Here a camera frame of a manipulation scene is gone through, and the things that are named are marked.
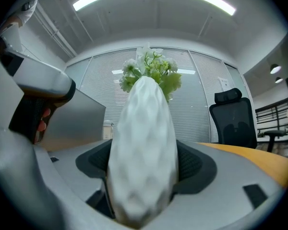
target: vase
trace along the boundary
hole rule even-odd
[[[175,130],[159,85],[141,77],[120,114],[108,161],[107,187],[116,220],[139,228],[170,201],[178,180]]]

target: person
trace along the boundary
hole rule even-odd
[[[0,34],[8,28],[10,24],[17,23],[19,27],[23,26],[34,13],[37,1],[38,0],[16,0],[0,26]]]

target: chair armrest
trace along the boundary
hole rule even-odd
[[[272,136],[284,136],[284,135],[286,135],[286,131],[284,131],[284,130],[269,130],[269,131],[266,131],[266,132],[264,132],[264,135],[266,135],[266,136],[270,136],[270,137],[272,137]]]

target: ceiling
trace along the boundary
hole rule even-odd
[[[225,0],[237,8],[233,16],[203,0],[98,0],[75,11],[78,0],[39,0],[72,48],[139,29],[171,29],[195,35],[229,54],[243,48],[263,27],[264,0]]]
[[[278,64],[282,68],[275,74],[270,74],[270,66]],[[284,40],[261,62],[244,74],[252,97],[255,97],[275,87],[276,77],[288,77],[288,35]]]

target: wooden floor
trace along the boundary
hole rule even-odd
[[[256,149],[267,151],[268,143],[258,144]],[[288,158],[288,142],[284,143],[275,143],[273,146],[272,153],[278,154],[280,156]]]

